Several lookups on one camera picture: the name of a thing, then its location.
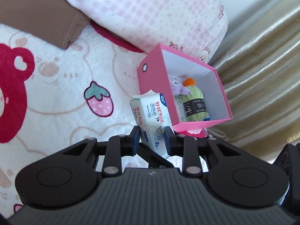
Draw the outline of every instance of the pink box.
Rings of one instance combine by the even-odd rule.
[[[197,87],[203,93],[210,121],[180,122],[168,75],[196,80]],[[173,129],[177,132],[209,128],[232,119],[217,70],[176,49],[157,45],[141,62],[138,78],[141,94],[149,90],[164,94]]]

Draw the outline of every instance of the orange object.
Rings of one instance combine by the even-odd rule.
[[[183,86],[194,86],[196,85],[196,81],[193,78],[187,78],[182,84]]]

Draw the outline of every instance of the gold curtain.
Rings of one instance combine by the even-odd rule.
[[[300,0],[282,0],[210,65],[233,114],[211,133],[266,161],[300,137]]]

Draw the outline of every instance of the gray ribbed panel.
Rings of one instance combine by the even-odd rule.
[[[13,225],[282,225],[294,222],[278,206],[247,211],[223,204],[207,192],[200,180],[184,178],[178,169],[136,168],[127,168],[120,177],[104,179],[94,195],[73,207],[44,211],[27,206],[9,221]]]

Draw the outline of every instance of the bear nose print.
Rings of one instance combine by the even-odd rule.
[[[56,63],[41,63],[38,72],[44,77],[53,77],[58,74],[59,66]]]

